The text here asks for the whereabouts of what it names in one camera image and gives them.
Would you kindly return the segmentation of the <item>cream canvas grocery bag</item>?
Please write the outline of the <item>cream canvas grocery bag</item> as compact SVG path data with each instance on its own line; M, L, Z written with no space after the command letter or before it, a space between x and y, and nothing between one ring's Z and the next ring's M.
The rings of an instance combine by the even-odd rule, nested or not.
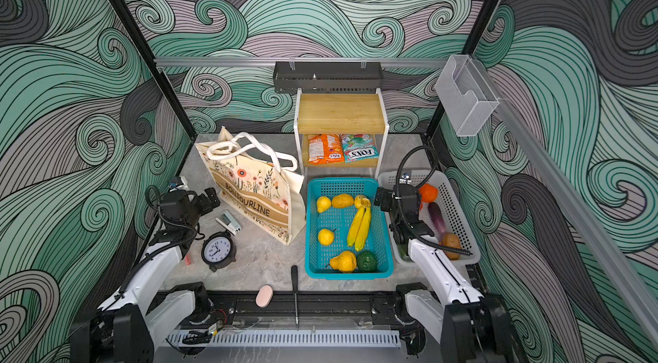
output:
M219 197L250 222L289 246L306 225L304 176L296 157L277 152L250 133L220 132L195 145Z

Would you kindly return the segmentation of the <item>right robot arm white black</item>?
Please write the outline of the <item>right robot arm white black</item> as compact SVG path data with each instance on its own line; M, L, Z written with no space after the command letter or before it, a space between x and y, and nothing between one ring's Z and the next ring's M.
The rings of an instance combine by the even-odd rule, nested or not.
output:
M430 152L433 162L428 174L414 186L404 176L404 166L421 150ZM470 252L427 239L431 229L420 218L420 188L437 169L436 151L428 145L417 146L402 158L393 186L379 187L375 195L375 205L390 216L393 237L406 244L408 256L431 286L399 289L402 310L438 342L443 362L525 362L500 296L481 294L447 256L467 256Z

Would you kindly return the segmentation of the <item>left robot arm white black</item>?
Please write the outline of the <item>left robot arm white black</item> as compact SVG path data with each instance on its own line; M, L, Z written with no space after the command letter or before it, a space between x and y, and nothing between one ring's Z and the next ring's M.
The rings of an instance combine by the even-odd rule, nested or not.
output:
M161 228L120 287L70 327L73 362L151 362L155 351L186 318L207 323L212 302L201 282L184 285L153 306L159 288L185 258L199 234L199 220L220 205L213 188L198 194L175 188L165 195L155 186L145 199Z

